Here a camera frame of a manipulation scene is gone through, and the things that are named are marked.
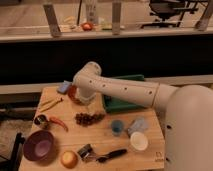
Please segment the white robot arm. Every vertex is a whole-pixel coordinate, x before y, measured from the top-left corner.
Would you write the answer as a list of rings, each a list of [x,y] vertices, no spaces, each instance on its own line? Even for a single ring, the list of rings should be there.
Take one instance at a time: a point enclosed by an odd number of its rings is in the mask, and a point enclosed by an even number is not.
[[[73,77],[75,97],[88,104],[97,92],[165,113],[165,171],[213,171],[213,90],[201,85],[107,78],[96,62]]]

